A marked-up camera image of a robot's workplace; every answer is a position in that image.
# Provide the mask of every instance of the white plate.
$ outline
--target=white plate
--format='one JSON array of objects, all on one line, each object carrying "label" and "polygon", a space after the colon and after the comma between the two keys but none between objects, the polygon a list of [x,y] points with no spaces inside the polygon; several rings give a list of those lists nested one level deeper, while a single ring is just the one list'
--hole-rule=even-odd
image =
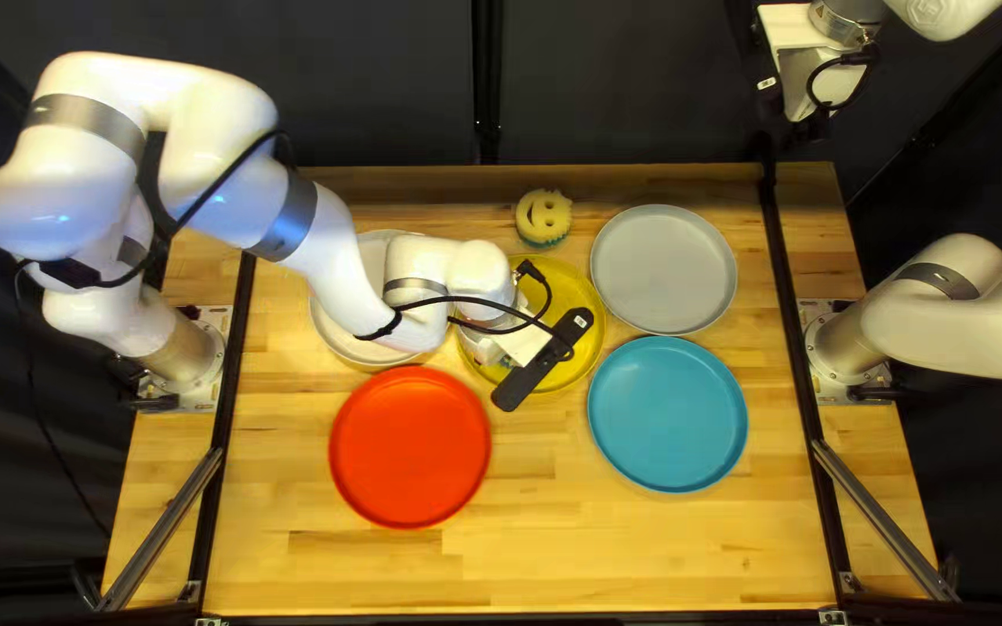
[{"label": "white plate", "polygon": [[[359,234],[359,250],[362,252],[362,266],[366,268],[366,277],[370,280],[370,288],[381,297],[385,285],[385,249],[389,248],[389,239],[404,234],[405,230],[387,229],[372,230]],[[348,362],[370,368],[391,368],[402,363],[409,363],[420,355],[385,348],[372,341],[359,341],[343,330],[323,309],[320,300],[314,295],[309,297],[312,310],[312,323],[315,330],[323,338],[332,352]]]},{"label": "white plate", "polygon": [[710,326],[737,291],[737,262],[721,233],[667,204],[634,206],[606,222],[593,241],[590,276],[613,316],[652,335]]}]

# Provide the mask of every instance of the yellow sponge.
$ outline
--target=yellow sponge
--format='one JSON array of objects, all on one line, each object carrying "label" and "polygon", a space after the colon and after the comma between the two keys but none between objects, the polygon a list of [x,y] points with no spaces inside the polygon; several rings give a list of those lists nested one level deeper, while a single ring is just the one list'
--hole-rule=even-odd
[{"label": "yellow sponge", "polygon": [[556,190],[524,193],[514,212],[517,232],[533,246],[553,246],[570,231],[571,200]]}]

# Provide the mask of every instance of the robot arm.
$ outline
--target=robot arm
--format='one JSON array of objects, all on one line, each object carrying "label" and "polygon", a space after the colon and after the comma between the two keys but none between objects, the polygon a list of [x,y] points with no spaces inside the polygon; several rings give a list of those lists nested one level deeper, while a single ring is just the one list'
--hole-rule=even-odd
[{"label": "robot arm", "polygon": [[[277,122],[268,94],[228,73],[119,54],[66,54],[41,75],[17,146],[0,168],[0,247],[19,258],[57,262],[27,265],[47,288],[43,310],[53,327],[149,367],[159,357],[170,363],[181,352],[172,345],[181,318],[150,289],[139,292],[140,276],[104,288],[46,268],[69,263],[110,280],[141,258],[152,222],[134,176],[149,131],[167,133],[157,183],[164,206],[179,218]],[[278,163],[272,150],[272,141],[263,144],[187,224],[297,269],[352,335],[405,352],[439,348],[447,304],[395,312],[369,287],[343,200]],[[402,278],[386,285],[392,303],[447,291],[514,302],[508,259],[494,244],[404,239],[390,246],[386,276]],[[459,306],[470,320],[501,316],[486,306]],[[196,373],[187,363],[168,369],[174,377]]]},{"label": "robot arm", "polygon": [[823,376],[860,380],[886,358],[1002,379],[1002,251],[949,234],[920,251],[810,345]]},{"label": "robot arm", "polygon": [[973,29],[1002,5],[1002,0],[883,0],[911,30],[931,41],[950,41]]},{"label": "robot arm", "polygon": [[[819,108],[812,88],[821,102],[836,105],[857,93],[872,61],[850,57],[875,41],[888,8],[926,39],[949,41],[1000,6],[1002,0],[813,0],[762,3],[758,12],[782,84],[784,114],[798,122]],[[764,80],[758,88],[775,82]]]}]

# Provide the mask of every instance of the plate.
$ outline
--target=plate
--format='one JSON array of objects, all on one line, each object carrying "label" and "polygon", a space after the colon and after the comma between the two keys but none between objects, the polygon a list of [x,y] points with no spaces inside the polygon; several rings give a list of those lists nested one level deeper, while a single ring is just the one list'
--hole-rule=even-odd
[{"label": "plate", "polygon": [[[362,266],[366,268],[370,288],[378,294],[378,297],[381,297],[385,285],[385,250],[389,248],[389,239],[405,233],[405,230],[390,228],[359,234]],[[354,335],[344,331],[327,315],[327,310],[320,304],[320,299],[314,295],[309,297],[309,308],[315,330],[323,338],[327,348],[350,363],[363,368],[381,369],[409,363],[420,356],[393,350],[373,341],[356,340]]]},{"label": "plate", "polygon": [[[542,321],[549,327],[553,327],[565,311],[577,306],[585,306],[593,314],[593,326],[582,339],[577,340],[574,345],[574,357],[568,362],[558,363],[548,376],[536,385],[532,393],[561,392],[569,388],[576,382],[582,380],[590,374],[593,367],[601,357],[601,343],[605,340],[605,307],[601,305],[598,291],[593,288],[590,280],[585,277],[579,268],[565,260],[542,255],[542,253],[515,253],[509,257],[509,265],[515,269],[524,259],[529,259],[540,270],[543,277],[551,285],[551,305],[543,315]],[[520,290],[528,297],[528,307],[539,310],[543,302],[547,299],[547,291],[543,285],[531,277],[525,276],[520,280]],[[512,371],[502,363],[494,363],[492,366],[481,366],[474,361],[474,358],[459,342],[459,355],[466,367],[475,371],[485,380],[490,381],[494,386],[500,385]]]},{"label": "plate", "polygon": [[664,493],[721,480],[748,436],[748,409],[729,369],[676,338],[641,338],[614,350],[593,377],[587,415],[605,459]]},{"label": "plate", "polygon": [[724,314],[737,262],[709,221],[667,204],[613,216],[593,240],[590,276],[605,305],[652,335],[687,335]]},{"label": "plate", "polygon": [[490,423],[458,380],[421,367],[373,377],[339,410],[331,475],[343,499],[389,528],[425,528],[470,501],[490,463]]}]

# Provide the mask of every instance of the blue plate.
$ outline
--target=blue plate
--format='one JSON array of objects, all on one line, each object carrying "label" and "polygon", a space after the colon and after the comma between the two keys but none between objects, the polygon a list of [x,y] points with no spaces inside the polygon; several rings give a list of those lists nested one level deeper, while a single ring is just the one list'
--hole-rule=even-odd
[{"label": "blue plate", "polygon": [[708,351],[671,337],[614,350],[593,377],[587,415],[609,463],[664,493],[699,491],[724,478],[748,435],[737,379]]}]

